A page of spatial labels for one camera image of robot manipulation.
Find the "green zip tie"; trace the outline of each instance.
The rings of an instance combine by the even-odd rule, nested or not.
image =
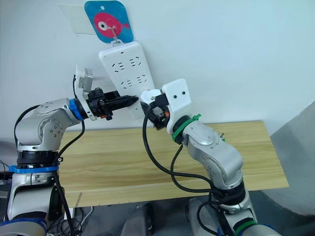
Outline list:
[[[244,224],[240,225],[235,233],[234,233],[234,236],[237,236],[243,229],[245,229],[246,227],[250,226],[250,225],[255,225],[257,224],[254,220],[251,220],[251,221],[248,221],[248,222],[245,222]]]
[[[176,140],[177,136],[186,128],[187,125],[189,125],[190,123],[192,123],[196,120],[199,120],[199,117],[201,117],[201,114],[197,114],[197,115],[193,116],[191,119],[188,119],[184,123],[182,123],[182,125],[179,126],[179,128],[173,133],[173,135],[172,135],[173,141]]]

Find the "white power strip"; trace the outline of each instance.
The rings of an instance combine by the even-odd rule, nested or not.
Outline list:
[[[99,52],[98,57],[120,96],[138,96],[154,89],[143,49],[138,42],[121,44]],[[129,107],[134,119],[143,117],[140,101]]]

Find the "robotic arm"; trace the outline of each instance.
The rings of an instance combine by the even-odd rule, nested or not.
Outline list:
[[[92,80],[90,70],[77,68],[73,85],[76,98],[41,104],[16,125],[17,166],[10,167],[14,174],[0,235],[46,235],[49,222],[62,215],[55,173],[62,161],[58,150],[65,130],[87,118],[110,120],[114,110],[138,100],[135,96],[119,96],[117,91],[91,90]]]
[[[170,82],[141,94],[143,111],[157,130],[166,127],[173,141],[187,147],[190,156],[200,162],[213,183],[212,201],[218,202],[215,217],[224,235],[277,236],[273,229],[257,224],[249,193],[244,187],[240,153],[224,141],[214,129],[192,116],[186,81]]]

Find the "wooden tabletop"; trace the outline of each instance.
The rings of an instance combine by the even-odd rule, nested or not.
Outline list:
[[[211,124],[211,127],[225,133],[226,142],[241,153],[248,190],[288,187],[263,122]],[[78,133],[65,133],[62,146]],[[169,168],[179,146],[165,129],[148,128],[148,140],[156,159]],[[155,167],[144,149],[141,128],[87,131],[63,157],[60,178],[70,207],[200,195],[178,189],[169,175]],[[202,165],[188,155],[186,148],[178,157],[174,170],[207,176]],[[203,180],[177,179],[187,187],[209,187]]]

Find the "white wall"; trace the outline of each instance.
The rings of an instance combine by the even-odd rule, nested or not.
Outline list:
[[[96,35],[74,34],[59,4],[83,0],[0,1],[0,141],[26,108],[72,98],[75,65],[104,78]],[[125,0],[134,39],[157,87],[188,82],[193,113],[204,122],[262,119],[270,134],[315,98],[315,2],[312,0]],[[128,111],[88,129],[140,126]]]

